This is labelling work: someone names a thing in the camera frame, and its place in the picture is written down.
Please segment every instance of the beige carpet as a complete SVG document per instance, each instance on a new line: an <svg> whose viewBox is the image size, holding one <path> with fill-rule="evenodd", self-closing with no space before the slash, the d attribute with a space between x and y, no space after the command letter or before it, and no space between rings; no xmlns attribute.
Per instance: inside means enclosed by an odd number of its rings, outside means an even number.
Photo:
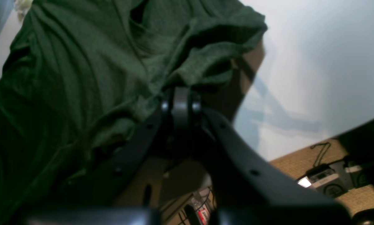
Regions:
<svg viewBox="0 0 374 225"><path fill-rule="evenodd" d="M322 163L337 161L347 155L345 149L337 140L326 140L324 142L330 142L331 147L324 155ZM307 170L313 167L313 163L321 149L321 146L314 149L307 147L293 152L290 155L278 158L272 161L271 164L293 179L298 179L304 175ZM368 185L366 187L353 189L340 196L338 200L346 205L351 215L354 215L359 211L374 208L374 188L372 185Z"/></svg>

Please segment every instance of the black cable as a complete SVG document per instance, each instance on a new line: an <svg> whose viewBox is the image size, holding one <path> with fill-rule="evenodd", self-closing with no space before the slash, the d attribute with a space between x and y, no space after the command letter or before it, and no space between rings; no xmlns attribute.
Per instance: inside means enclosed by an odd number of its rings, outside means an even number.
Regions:
<svg viewBox="0 0 374 225"><path fill-rule="evenodd" d="M181 223L182 223L183 225L186 225L185 222L184 222L185 220L183 220L183 218L181 218L180 213L179 213L179 218L180 218L180 220L181 220Z"/></svg>
<svg viewBox="0 0 374 225"><path fill-rule="evenodd" d="M208 195L206 196L204 202L201 204L201 206L200 206L199 208L197 208L196 212L198 212L198 211L200 210L200 208L202 208L202 207L205 205L205 203L208 201L210 195L211 195L211 190L209 190L209 193L208 193ZM177 224L177 225L182 225L182 224L184 224L184 222L185 222L187 219L190 219L192 216L193 216L193 215L190 215L189 217L186 217L185 219L183 219L183 220L182 220L179 224Z"/></svg>
<svg viewBox="0 0 374 225"><path fill-rule="evenodd" d="M311 149L314 149L314 148L316 148L318 146L323 146L323 147L320 150L319 154L317 155L316 160L313 163L313 167L317 167L318 165L321 164L324 155L327 153L328 149L331 147L331 143L330 142L326 142L326 143L315 144L315 145L311 146Z"/></svg>
<svg viewBox="0 0 374 225"><path fill-rule="evenodd" d="M184 212L184 210L182 210L181 213L183 214L184 218L187 217L187 215L186 215L186 213Z"/></svg>

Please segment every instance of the red label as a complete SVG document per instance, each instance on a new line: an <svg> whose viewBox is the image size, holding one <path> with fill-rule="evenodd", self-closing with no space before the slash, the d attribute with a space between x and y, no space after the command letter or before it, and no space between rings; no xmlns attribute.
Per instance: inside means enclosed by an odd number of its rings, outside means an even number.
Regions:
<svg viewBox="0 0 374 225"><path fill-rule="evenodd" d="M207 225L207 220L209 219L209 212L208 212L208 210L203 209L203 210L199 211L198 214L199 214L199 216L201 218L202 224L203 225Z"/></svg>

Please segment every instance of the small light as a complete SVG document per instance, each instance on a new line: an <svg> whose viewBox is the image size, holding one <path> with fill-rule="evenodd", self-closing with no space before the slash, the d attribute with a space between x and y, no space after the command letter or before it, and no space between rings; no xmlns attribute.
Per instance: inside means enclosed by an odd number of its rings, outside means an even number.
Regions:
<svg viewBox="0 0 374 225"><path fill-rule="evenodd" d="M298 184L304 188L307 188L312 185L311 182L308 180L308 177L304 177L301 180L299 180Z"/></svg>

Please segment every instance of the green fabric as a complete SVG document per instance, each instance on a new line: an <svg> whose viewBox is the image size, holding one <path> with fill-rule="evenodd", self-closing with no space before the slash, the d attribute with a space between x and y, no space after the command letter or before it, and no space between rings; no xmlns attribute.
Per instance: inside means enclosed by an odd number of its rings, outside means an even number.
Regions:
<svg viewBox="0 0 374 225"><path fill-rule="evenodd" d="M0 80L0 224L128 140L164 87L227 84L266 28L237 0L35 0Z"/></svg>

